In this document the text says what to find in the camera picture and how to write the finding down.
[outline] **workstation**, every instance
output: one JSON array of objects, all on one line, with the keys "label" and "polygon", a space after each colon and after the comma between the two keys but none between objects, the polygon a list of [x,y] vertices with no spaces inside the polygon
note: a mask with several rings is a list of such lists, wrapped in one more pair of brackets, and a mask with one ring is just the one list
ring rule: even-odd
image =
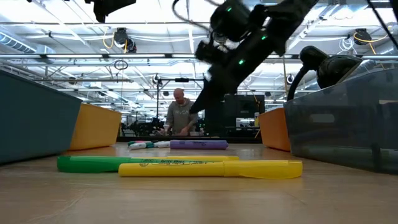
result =
[{"label": "workstation", "polygon": [[5,1],[4,223],[396,222],[392,1]]}]

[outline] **man's hand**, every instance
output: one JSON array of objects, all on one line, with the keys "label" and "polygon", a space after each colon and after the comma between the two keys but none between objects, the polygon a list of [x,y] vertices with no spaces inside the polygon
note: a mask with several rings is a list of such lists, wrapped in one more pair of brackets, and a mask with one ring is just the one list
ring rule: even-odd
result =
[{"label": "man's hand", "polygon": [[189,132],[189,127],[185,127],[181,130],[180,134],[181,136],[187,136]]}]

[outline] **orange bin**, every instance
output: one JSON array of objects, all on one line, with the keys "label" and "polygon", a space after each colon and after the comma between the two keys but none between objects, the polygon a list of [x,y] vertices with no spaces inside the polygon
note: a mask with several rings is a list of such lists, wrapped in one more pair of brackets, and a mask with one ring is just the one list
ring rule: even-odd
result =
[{"label": "orange bin", "polygon": [[290,152],[285,109],[277,108],[259,115],[263,145]]},{"label": "orange bin", "polygon": [[122,114],[81,104],[69,150],[91,149],[116,143]]}]

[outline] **green highlighter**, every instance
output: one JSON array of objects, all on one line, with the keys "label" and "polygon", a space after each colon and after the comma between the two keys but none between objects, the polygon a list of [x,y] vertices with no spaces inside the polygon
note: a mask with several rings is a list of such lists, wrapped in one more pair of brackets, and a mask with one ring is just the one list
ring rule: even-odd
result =
[{"label": "green highlighter", "polygon": [[71,173],[100,173],[117,172],[120,164],[125,163],[173,163],[184,164],[185,162],[174,159],[144,159],[113,156],[59,156],[57,167],[60,172]]}]

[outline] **wooden table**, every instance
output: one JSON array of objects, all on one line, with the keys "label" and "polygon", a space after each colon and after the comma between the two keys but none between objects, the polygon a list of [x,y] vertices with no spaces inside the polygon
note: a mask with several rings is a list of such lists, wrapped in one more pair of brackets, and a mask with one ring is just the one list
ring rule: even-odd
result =
[{"label": "wooden table", "polygon": [[[238,155],[299,159],[259,144],[227,151],[142,149],[127,144],[78,155]],[[0,167],[2,224],[397,223],[398,177],[303,159],[291,180],[250,178],[120,178],[57,172],[56,157]]]}]

